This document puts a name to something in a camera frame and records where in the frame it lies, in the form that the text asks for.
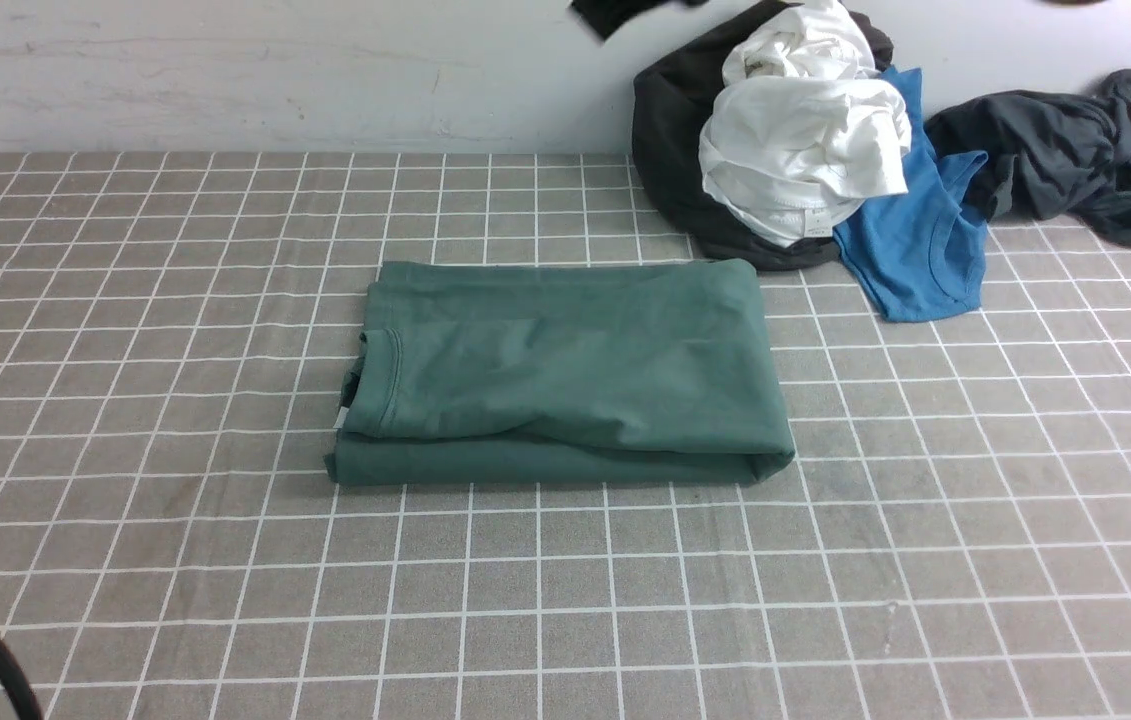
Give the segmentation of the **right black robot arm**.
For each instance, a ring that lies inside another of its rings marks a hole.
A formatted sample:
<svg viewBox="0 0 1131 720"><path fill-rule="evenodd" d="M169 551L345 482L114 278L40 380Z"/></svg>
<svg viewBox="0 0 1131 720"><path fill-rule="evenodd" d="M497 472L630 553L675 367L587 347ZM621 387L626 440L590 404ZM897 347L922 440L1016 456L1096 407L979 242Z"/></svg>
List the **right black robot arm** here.
<svg viewBox="0 0 1131 720"><path fill-rule="evenodd" d="M662 6L674 5L683 8L698 8L707 5L705 0L575 0L568 9L582 26L592 32L597 40L607 41L624 27L624 24L641 17L644 14L661 9Z"/></svg>

